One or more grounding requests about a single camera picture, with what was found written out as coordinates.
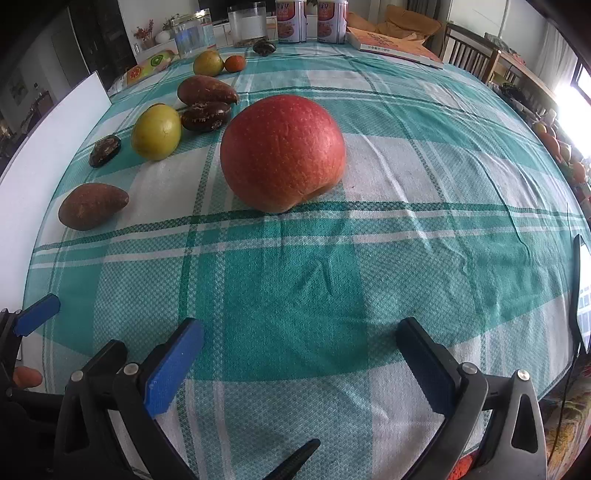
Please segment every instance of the curtain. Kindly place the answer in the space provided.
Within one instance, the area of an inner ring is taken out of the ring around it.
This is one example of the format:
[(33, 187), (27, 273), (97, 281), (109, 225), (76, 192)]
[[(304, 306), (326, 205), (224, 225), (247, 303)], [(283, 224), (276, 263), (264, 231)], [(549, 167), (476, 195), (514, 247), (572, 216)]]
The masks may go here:
[(569, 44), (558, 30), (546, 22), (544, 44), (534, 73), (555, 92), (559, 86), (570, 84), (576, 64), (577, 56)]

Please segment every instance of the table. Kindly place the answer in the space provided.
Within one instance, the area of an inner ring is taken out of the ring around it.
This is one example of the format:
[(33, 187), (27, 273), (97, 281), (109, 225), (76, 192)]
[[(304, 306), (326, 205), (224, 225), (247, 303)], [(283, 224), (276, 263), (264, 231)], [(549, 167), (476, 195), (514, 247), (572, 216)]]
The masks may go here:
[[(571, 358), (571, 239), (591, 244), (591, 234), (515, 112), (452, 66), (315, 42), (269, 57), (221, 52), (248, 60), (219, 77), (240, 94), (234, 115), (279, 93), (333, 115), (348, 151), (343, 180), (263, 215), (224, 180), (223, 130), (184, 131), (159, 163), (131, 149), (143, 111), (181, 106), (190, 62), (117, 94), (63, 176), (31, 259), (25, 306), (49, 291), (62, 305), (23, 346), (42, 389), (62, 391), (111, 338), (140, 361), (185, 317), (201, 319), (204, 350), (163, 429), (201, 478), (263, 478), (318, 437), (303, 480), (399, 478), (438, 428), (394, 343), (407, 316), (485, 373), (528, 370), (543, 395)], [(121, 152), (90, 168), (93, 143), (113, 132)], [(88, 181), (123, 188), (130, 202), (75, 232), (57, 211)]]

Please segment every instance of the dark seed pod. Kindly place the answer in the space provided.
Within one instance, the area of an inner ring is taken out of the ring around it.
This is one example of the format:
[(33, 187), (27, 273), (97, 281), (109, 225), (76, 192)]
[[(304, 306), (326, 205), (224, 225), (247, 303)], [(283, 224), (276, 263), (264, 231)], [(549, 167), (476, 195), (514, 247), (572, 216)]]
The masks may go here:
[(259, 40), (252, 46), (252, 49), (259, 55), (266, 57), (267, 55), (273, 53), (277, 47), (268, 40)]
[(223, 102), (196, 103), (185, 110), (181, 123), (187, 130), (211, 132), (217, 130), (230, 119), (232, 108)]
[(107, 135), (95, 143), (88, 163), (93, 168), (102, 167), (121, 150), (121, 139), (117, 135)]

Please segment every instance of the metal screw head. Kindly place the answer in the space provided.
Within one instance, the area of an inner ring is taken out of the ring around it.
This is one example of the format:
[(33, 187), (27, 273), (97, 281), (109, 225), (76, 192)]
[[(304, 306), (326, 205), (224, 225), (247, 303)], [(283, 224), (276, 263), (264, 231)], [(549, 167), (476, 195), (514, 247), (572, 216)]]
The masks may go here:
[(82, 370), (76, 370), (74, 373), (70, 375), (70, 380), (72, 380), (73, 382), (79, 382), (80, 380), (82, 380), (83, 377), (84, 373), (82, 373)]
[(468, 375), (474, 375), (476, 372), (478, 372), (478, 367), (471, 362), (464, 362), (462, 363), (462, 370), (464, 370), (464, 373), (467, 373)]
[(518, 370), (517, 376), (522, 379), (524, 382), (527, 382), (530, 379), (530, 373), (527, 370)]
[(135, 375), (139, 370), (138, 364), (127, 364), (123, 367), (123, 373), (125, 375)]

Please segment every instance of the glass jar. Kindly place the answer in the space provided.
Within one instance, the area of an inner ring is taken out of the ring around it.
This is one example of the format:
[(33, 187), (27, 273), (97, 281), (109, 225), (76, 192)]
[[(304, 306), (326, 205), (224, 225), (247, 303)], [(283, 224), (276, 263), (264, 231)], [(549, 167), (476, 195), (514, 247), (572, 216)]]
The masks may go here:
[(232, 5), (228, 20), (234, 47), (249, 47), (267, 36), (267, 6), (265, 2)]
[(216, 47), (212, 16), (209, 8), (194, 14), (174, 18), (171, 22), (178, 55), (182, 59), (194, 57), (208, 48)]

